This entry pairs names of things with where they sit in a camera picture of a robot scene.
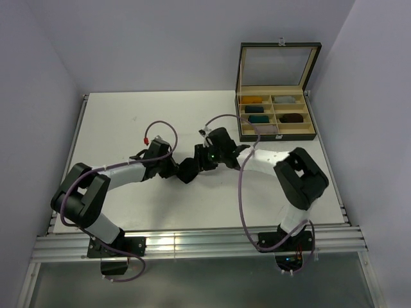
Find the black sock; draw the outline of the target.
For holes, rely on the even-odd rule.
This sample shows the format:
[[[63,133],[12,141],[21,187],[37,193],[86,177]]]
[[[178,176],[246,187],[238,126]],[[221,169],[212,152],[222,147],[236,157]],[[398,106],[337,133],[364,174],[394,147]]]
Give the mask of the black sock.
[[[177,178],[183,183],[188,184],[195,179],[199,172],[200,170],[197,160],[194,158],[185,158],[179,164]]]

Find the brown striped sock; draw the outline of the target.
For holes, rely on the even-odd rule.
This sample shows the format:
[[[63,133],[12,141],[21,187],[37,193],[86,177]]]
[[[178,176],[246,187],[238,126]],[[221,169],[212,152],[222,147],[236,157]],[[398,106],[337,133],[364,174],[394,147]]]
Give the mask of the brown striped sock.
[[[280,123],[303,123],[304,116],[298,113],[282,114],[279,116]]]

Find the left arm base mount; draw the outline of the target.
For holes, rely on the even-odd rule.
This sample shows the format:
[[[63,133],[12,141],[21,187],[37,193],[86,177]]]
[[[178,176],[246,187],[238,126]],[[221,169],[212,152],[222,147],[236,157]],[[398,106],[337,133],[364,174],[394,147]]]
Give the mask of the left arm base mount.
[[[90,239],[87,249],[88,259],[100,260],[100,271],[103,278],[113,282],[128,282],[139,278],[146,269],[142,259],[146,248],[146,237],[124,237],[112,244],[105,244],[97,239]],[[135,258],[141,262],[142,268],[130,278],[125,278],[130,260]]]

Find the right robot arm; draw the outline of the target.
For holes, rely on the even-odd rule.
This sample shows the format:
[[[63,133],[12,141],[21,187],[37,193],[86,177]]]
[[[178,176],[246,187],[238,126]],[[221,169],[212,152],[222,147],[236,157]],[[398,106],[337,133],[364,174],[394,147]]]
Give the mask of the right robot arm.
[[[312,204],[329,186],[327,176],[308,152],[300,147],[292,151],[270,151],[237,145],[223,127],[214,130],[205,127],[199,134],[204,141],[195,146],[195,174],[224,164],[240,172],[239,185],[242,185],[244,171],[260,172],[279,180],[290,205],[279,225],[278,243],[285,250],[294,249],[301,240],[299,233],[308,223]]]

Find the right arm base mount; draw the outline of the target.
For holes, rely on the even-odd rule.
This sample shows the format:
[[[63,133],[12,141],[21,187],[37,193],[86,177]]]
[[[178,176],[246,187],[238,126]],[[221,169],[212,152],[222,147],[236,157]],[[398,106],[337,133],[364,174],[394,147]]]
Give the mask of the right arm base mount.
[[[315,251],[315,233],[303,229],[296,236],[289,237],[283,244],[279,245],[286,233],[280,232],[260,232],[258,234],[258,245],[261,248],[275,249],[262,251],[261,253],[273,253],[275,263],[279,271],[284,275],[293,276],[298,273],[307,262],[313,257]]]

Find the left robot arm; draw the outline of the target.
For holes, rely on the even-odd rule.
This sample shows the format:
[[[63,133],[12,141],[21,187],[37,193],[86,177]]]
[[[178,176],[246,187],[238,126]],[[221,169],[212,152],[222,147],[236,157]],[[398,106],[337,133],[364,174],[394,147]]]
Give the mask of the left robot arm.
[[[110,256],[118,256],[129,244],[124,230],[101,211],[107,193],[124,185],[147,181],[156,175],[169,178],[178,170],[170,144],[157,137],[148,148],[125,163],[96,169],[83,163],[75,164],[52,197],[51,208],[99,239],[102,249]]]

